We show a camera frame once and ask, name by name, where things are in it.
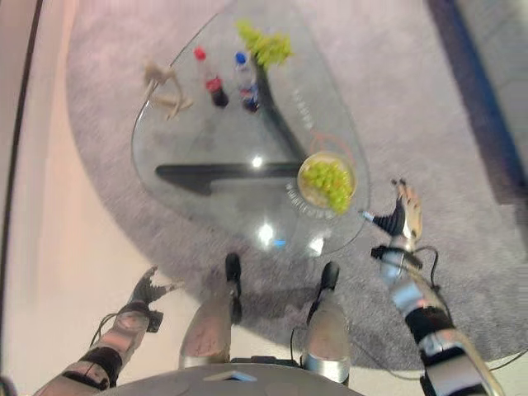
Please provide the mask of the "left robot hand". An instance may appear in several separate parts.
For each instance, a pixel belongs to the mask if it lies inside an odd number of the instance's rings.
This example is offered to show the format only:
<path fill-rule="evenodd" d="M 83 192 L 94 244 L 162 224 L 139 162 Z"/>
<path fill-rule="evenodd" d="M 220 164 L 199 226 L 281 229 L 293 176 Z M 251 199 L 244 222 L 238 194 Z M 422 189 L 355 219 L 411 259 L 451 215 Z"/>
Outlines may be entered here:
<path fill-rule="evenodd" d="M 173 280 L 166 285 L 155 285 L 152 278 L 157 271 L 158 267 L 153 266 L 141 276 L 130 295 L 129 304 L 143 303 L 149 306 L 164 295 L 184 287 L 185 282 L 181 279 Z"/>

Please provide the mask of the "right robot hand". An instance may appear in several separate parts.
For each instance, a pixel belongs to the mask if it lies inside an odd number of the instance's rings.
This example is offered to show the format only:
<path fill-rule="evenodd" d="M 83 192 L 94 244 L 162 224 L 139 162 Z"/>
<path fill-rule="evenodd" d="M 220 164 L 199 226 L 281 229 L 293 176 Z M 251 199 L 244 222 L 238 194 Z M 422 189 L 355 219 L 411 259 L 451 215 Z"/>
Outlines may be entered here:
<path fill-rule="evenodd" d="M 366 210 L 359 214 L 390 236 L 391 247 L 413 252 L 422 237 L 422 202 L 404 179 L 393 179 L 391 184 L 396 200 L 390 214 L 371 214 Z"/>

